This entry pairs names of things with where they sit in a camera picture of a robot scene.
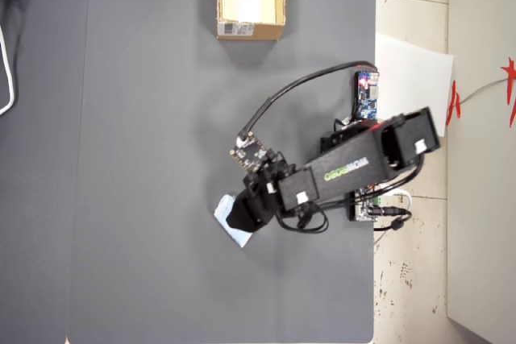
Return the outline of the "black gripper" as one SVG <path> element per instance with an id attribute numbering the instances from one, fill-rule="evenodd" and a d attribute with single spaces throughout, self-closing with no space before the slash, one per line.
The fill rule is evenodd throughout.
<path id="1" fill-rule="evenodd" d="M 285 208 L 278 188 L 279 180 L 286 178 L 291 170 L 285 160 L 251 164 L 244 178 L 244 194 L 235 198 L 226 217 L 229 227 L 252 234 L 267 225 L 277 213 L 280 219 L 292 218 L 293 211 Z"/>

